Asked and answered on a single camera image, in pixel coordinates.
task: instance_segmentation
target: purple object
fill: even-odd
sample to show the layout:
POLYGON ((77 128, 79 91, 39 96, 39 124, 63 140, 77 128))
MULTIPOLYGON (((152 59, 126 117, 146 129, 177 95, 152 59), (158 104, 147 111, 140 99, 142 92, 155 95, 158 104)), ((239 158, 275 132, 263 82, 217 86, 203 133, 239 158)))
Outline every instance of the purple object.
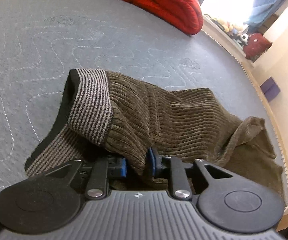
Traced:
POLYGON ((261 90, 263 91, 268 102, 272 101, 280 92, 280 89, 274 79, 270 77, 267 79, 261 86, 261 90))

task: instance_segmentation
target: red pillow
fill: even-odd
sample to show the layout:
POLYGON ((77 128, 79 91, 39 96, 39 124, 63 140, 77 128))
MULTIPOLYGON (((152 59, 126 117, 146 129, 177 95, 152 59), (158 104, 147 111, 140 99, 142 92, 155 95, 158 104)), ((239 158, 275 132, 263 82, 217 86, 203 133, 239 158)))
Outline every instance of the red pillow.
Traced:
POLYGON ((246 54, 246 58, 250 59, 268 50, 272 44, 262 34, 254 33, 249 36, 248 43, 243 47, 243 51, 246 54))

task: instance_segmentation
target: blue curtain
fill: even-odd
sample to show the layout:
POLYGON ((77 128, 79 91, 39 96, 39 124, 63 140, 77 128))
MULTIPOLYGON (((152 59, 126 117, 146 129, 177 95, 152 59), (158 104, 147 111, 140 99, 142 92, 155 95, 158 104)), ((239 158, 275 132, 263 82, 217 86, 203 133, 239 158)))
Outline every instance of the blue curtain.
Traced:
POLYGON ((249 30, 254 32, 260 27, 285 0, 254 0, 253 10, 246 24, 249 25, 249 30))

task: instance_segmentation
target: ribbed fabric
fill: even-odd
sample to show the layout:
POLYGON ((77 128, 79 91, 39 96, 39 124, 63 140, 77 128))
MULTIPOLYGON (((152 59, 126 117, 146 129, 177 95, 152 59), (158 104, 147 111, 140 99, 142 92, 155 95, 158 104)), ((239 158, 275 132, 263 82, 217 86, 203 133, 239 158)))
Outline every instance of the ribbed fabric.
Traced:
POLYGON ((63 99, 57 120, 67 115, 67 123, 57 134, 51 131, 52 140, 46 138, 49 143, 41 142, 44 147, 28 159, 29 176, 75 156, 93 155, 75 147, 86 138, 123 155, 140 176, 147 148, 154 146, 161 155, 184 162, 205 159, 283 195, 282 168, 273 160, 264 120, 242 122, 207 88, 169 92, 119 73, 77 69, 70 71, 63 97, 68 100, 63 99))

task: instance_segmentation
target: silver screw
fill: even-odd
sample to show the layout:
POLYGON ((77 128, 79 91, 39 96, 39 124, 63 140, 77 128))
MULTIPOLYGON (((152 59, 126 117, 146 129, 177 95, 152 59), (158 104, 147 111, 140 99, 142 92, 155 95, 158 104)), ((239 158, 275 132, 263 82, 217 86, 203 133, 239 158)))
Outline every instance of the silver screw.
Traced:
POLYGON ((100 197, 103 195, 103 191, 101 191, 100 189, 98 188, 93 188, 93 189, 89 189, 87 191, 87 194, 90 196, 90 197, 100 197))
POLYGON ((191 195, 191 193, 185 189, 179 189, 179 190, 175 191, 176 197, 186 198, 186 197, 189 197, 190 195, 191 195))

